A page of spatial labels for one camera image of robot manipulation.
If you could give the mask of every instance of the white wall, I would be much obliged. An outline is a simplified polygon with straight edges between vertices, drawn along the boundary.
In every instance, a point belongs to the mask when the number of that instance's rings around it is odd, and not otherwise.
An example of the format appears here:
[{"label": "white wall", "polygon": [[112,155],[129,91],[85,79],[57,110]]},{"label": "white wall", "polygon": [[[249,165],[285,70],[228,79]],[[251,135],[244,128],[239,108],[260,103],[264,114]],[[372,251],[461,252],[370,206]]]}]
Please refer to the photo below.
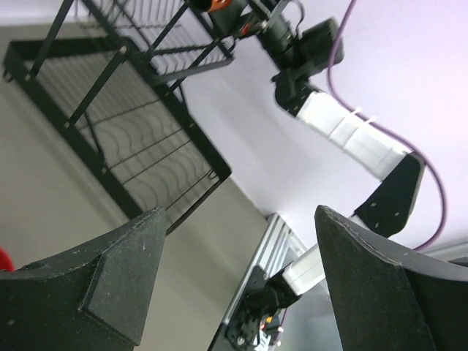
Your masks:
[{"label": "white wall", "polygon": [[[27,1],[51,12],[59,2]],[[341,19],[347,0],[305,5],[302,29],[330,16]],[[9,13],[15,6],[16,17],[21,17],[30,15],[32,5],[2,6],[10,7]],[[298,18],[293,5],[287,14],[293,23]],[[343,97],[413,140],[439,168],[450,205],[440,243],[467,234],[463,109],[468,93],[467,20],[464,0],[360,0],[344,35],[345,60],[335,68]],[[278,109],[269,83],[275,73],[256,40],[248,39],[239,43],[233,64],[188,79],[187,95],[193,114],[231,164],[233,177],[247,196],[264,213],[279,212],[305,242],[313,244],[318,204],[350,214],[377,182]],[[312,80],[326,87],[323,75]],[[396,240],[420,244],[436,228],[438,216],[437,191],[426,175],[414,215]]]}]

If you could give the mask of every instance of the orange part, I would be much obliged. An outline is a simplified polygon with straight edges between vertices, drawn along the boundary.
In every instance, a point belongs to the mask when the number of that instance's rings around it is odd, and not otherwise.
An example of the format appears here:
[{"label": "orange part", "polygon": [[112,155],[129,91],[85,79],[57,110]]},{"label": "orange part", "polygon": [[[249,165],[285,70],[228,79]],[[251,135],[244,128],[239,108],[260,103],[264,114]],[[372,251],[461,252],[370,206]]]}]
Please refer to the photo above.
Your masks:
[{"label": "orange part", "polygon": [[231,5],[232,2],[233,0],[212,0],[211,7],[208,10],[208,12],[214,12],[225,9],[226,7]]},{"label": "orange part", "polygon": [[241,29],[241,34],[242,36],[246,36],[249,33],[250,30],[250,23],[247,23],[244,27]]}]

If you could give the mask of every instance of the black metal dish rack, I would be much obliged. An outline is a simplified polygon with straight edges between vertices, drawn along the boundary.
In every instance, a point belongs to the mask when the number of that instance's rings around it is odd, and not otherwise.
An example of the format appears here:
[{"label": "black metal dish rack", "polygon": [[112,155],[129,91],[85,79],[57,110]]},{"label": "black metal dish rack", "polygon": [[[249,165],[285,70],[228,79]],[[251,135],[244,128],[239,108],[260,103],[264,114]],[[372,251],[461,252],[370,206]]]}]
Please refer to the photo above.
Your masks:
[{"label": "black metal dish rack", "polygon": [[[168,233],[230,175],[191,117],[181,83],[233,57],[203,16],[179,1],[65,0],[45,40],[11,42],[4,59],[5,78],[120,209],[132,219],[163,207]],[[63,38],[73,11],[74,33]],[[183,15],[201,24],[205,43],[191,38]]]}]

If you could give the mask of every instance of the black bracket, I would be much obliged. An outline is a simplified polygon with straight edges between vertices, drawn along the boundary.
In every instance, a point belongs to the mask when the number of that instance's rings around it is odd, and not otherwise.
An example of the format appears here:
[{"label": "black bracket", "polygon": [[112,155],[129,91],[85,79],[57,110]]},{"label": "black bracket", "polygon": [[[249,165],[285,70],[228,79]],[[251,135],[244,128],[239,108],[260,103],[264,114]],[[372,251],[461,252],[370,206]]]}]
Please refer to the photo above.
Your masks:
[{"label": "black bracket", "polygon": [[259,315],[253,315],[246,304],[246,299],[252,292],[265,287],[265,271],[260,267],[254,267],[246,284],[244,293],[230,319],[226,330],[226,339],[235,350],[250,351],[254,349],[254,341],[260,331]]},{"label": "black bracket", "polygon": [[412,212],[423,171],[424,162],[417,154],[406,155],[355,215],[376,234],[389,238],[398,233]]},{"label": "black bracket", "polygon": [[164,212],[151,210],[73,249],[0,271],[0,350],[132,351],[165,228]]},{"label": "black bracket", "polygon": [[307,79],[296,80],[294,72],[289,69],[273,77],[276,84],[275,99],[290,115],[296,117],[299,110],[314,91],[319,91]]}]

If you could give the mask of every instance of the wire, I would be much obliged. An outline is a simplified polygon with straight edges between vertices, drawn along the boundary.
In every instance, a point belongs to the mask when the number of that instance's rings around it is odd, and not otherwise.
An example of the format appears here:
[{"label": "wire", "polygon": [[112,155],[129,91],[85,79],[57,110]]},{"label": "wire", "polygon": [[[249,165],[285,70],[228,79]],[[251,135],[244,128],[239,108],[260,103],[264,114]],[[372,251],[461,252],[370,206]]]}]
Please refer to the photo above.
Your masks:
[{"label": "wire", "polygon": [[303,2],[301,0],[293,0],[293,1],[298,5],[299,11],[301,11],[301,18],[299,19],[299,22],[295,27],[295,33],[296,33],[297,37],[299,38],[299,26],[301,25],[301,23],[306,18],[306,8],[304,7],[304,4],[303,4]]},{"label": "wire", "polygon": [[[332,73],[332,68],[333,68],[333,63],[335,61],[336,53],[339,48],[339,43],[341,36],[343,35],[344,28],[347,25],[348,20],[350,19],[352,10],[354,9],[354,6],[356,5],[357,0],[351,0],[350,4],[348,5],[348,8],[344,14],[343,21],[341,22],[341,25],[338,29],[338,32],[336,34],[335,41],[333,43],[333,47],[331,50],[330,57],[328,59],[328,71],[327,71],[327,83],[328,83],[328,89],[330,91],[331,96],[340,103],[341,106],[349,110],[350,112],[355,111],[355,108],[353,108],[351,105],[349,105],[346,101],[344,101],[336,92],[336,89],[333,85],[333,79],[331,76]],[[361,112],[356,113],[356,116],[359,118],[363,119],[364,121],[368,121],[369,117],[365,116]],[[426,163],[427,168],[429,171],[432,173],[432,176],[434,177],[434,180],[437,184],[437,187],[439,189],[439,196],[440,196],[440,221],[439,221],[439,227],[437,227],[435,233],[424,243],[421,245],[417,246],[414,248],[415,251],[422,251],[424,249],[427,249],[430,245],[432,245],[442,234],[442,231],[445,228],[445,224],[447,222],[447,195],[445,192],[444,184],[442,182],[442,178],[440,177],[440,174],[437,172],[437,169],[435,168],[434,164],[429,160],[429,158],[412,142],[410,142],[408,139],[402,137],[401,135],[389,130],[388,128],[384,127],[381,124],[375,123],[375,122],[370,122],[372,126],[379,131],[385,133],[389,137],[392,137],[393,139],[399,141],[400,143],[404,144],[406,147],[412,149],[416,154],[423,159],[423,161]]]}]

